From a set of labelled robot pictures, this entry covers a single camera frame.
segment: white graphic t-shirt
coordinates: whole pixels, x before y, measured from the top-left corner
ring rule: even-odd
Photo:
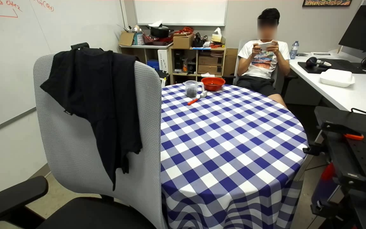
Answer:
[[[255,43],[262,44],[263,42],[260,40],[247,42],[241,49],[240,53],[238,53],[238,56],[247,59],[252,54],[252,48],[254,47]],[[290,59],[288,44],[286,42],[278,41],[278,45],[279,52],[282,54],[283,58]],[[277,63],[278,59],[276,58],[276,55],[273,54],[273,52],[262,51],[260,54],[254,57],[248,67],[248,71],[242,75],[270,79],[270,76],[273,70],[275,70]]]

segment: black shorts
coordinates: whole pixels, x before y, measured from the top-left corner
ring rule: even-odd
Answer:
[[[253,90],[263,94],[264,96],[270,96],[272,94],[279,94],[279,92],[273,87],[274,82],[274,79],[243,75],[238,80],[237,86]]]

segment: office chair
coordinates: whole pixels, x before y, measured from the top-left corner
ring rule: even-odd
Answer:
[[[53,55],[33,68],[36,109],[48,165],[57,181],[71,191],[100,194],[69,201],[46,220],[25,207],[47,193],[44,177],[0,192],[0,221],[30,228],[167,228],[161,210],[161,84],[151,67],[135,62],[142,150],[128,154],[129,174],[116,171],[116,188],[101,162],[90,123],[63,112],[39,86],[49,77]],[[117,198],[129,206],[115,203]]]
[[[244,47],[244,45],[248,41],[249,41],[248,39],[240,40],[240,45],[238,46],[238,53],[240,53],[241,49]],[[235,63],[235,72],[234,72],[235,79],[233,80],[233,85],[236,85],[237,82],[238,82],[238,79],[239,79],[239,76],[237,75],[237,71],[238,71],[238,64],[240,62],[240,59],[241,58],[237,55],[237,62]],[[278,88],[278,87],[280,87],[280,86],[277,83],[279,81],[281,81],[282,79],[281,79],[281,77],[277,77],[278,72],[280,72],[279,71],[279,65],[276,65],[275,70],[273,70],[273,72],[272,72],[272,79],[275,80],[275,82],[273,83],[273,87],[275,87],[276,89],[279,90],[280,88]],[[295,76],[293,74],[289,74],[289,75],[287,75],[283,78],[283,85],[282,85],[282,89],[280,90],[282,98],[285,98],[286,91],[287,91],[288,86],[289,86],[289,82],[292,79],[297,79],[297,76]]]

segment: measuring cup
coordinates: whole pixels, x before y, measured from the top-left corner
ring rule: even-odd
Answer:
[[[197,82],[194,80],[189,80],[183,83],[186,86],[186,95],[189,98],[193,98],[197,96],[197,88],[201,85],[201,92],[204,91],[204,84],[202,82]]]

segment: framed picture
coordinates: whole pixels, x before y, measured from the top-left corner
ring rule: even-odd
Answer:
[[[352,0],[304,0],[303,6],[349,6]]]

